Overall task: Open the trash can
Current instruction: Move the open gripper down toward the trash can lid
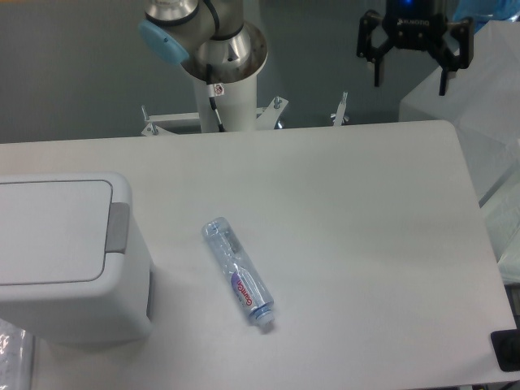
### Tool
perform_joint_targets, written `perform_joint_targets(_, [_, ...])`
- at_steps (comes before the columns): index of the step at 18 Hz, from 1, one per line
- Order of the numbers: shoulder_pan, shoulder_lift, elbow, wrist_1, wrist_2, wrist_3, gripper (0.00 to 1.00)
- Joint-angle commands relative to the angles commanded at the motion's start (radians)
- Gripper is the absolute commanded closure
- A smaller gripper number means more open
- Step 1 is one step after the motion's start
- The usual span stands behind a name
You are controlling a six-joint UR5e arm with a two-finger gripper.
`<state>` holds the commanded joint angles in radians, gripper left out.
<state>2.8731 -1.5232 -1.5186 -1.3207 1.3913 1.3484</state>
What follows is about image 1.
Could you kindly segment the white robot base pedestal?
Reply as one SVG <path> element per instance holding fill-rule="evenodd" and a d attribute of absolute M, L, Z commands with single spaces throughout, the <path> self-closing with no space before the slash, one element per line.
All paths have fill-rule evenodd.
<path fill-rule="evenodd" d="M 210 98 L 219 113 L 220 122 L 231 127 L 229 122 L 238 119 L 242 124 L 252 123 L 257 109 L 257 75 L 253 74 L 233 83 L 207 84 L 203 80 L 192 78 L 197 112 L 203 122 L 203 128 L 214 129 L 215 125 L 206 125 L 205 117 L 211 107 Z"/>

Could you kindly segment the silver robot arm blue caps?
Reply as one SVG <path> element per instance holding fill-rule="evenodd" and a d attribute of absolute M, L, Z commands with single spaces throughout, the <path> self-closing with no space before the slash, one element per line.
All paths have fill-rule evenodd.
<path fill-rule="evenodd" d="M 427 52 L 440 66 L 440 95 L 449 77 L 467 69 L 474 57 L 474 21 L 450 22 L 443 1 L 388 1 L 380 15 L 368 10 L 360 19 L 357 52 L 373 64 L 374 84 L 383 82 L 384 56 L 392 49 Z M 241 1 L 147 1 L 138 31 L 163 61 L 202 67 L 209 83 L 241 80 L 253 62 L 252 36 Z"/>

